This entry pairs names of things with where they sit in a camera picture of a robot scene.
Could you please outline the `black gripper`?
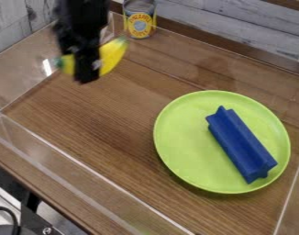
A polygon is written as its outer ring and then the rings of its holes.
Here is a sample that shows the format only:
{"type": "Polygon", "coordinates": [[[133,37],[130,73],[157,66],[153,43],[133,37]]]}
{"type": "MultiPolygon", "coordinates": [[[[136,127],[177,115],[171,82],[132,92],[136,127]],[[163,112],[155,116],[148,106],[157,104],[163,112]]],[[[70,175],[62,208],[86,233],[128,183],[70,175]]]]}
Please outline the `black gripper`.
{"type": "Polygon", "coordinates": [[[88,84],[98,78],[100,57],[96,45],[108,25],[110,0],[56,0],[53,34],[62,54],[74,51],[73,78],[88,84]]]}

